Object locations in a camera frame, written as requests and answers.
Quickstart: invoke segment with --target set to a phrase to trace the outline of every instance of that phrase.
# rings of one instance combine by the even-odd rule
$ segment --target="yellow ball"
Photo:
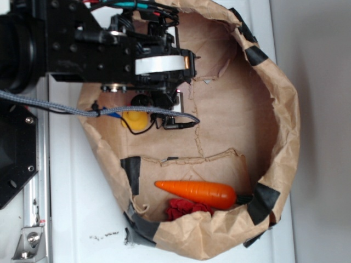
[[[148,125],[148,114],[139,111],[124,111],[122,114],[123,119],[129,124],[132,130],[143,130]],[[123,127],[127,127],[124,121],[121,121]]]

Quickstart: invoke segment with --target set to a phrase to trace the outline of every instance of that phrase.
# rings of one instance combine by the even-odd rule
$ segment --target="black mount plate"
[[[0,100],[0,209],[37,173],[37,118]]]

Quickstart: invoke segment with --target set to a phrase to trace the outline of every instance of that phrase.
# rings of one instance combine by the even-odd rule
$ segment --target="red cloth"
[[[206,204],[193,203],[184,199],[171,199],[169,207],[166,209],[168,221],[173,221],[183,215],[191,214],[196,211],[210,212],[213,215],[211,207]]]

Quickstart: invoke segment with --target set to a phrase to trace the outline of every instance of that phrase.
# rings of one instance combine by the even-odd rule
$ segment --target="brown paper bag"
[[[201,123],[134,136],[116,118],[80,120],[135,231],[130,237],[209,259],[280,220],[297,168],[298,97],[234,10],[208,0],[158,2],[179,8],[180,47],[201,57],[194,81],[179,87],[185,112]],[[100,106],[123,106],[133,96],[101,93],[98,84],[85,84],[78,106],[90,109],[97,98]],[[168,200],[175,196],[157,189],[157,180],[221,182],[238,194],[253,194],[253,200],[213,216],[199,211],[165,222]]]

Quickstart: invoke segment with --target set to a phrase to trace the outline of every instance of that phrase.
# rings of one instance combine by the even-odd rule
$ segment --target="orange carrot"
[[[177,196],[218,209],[228,209],[236,202],[234,189],[216,182],[157,181],[155,185]]]

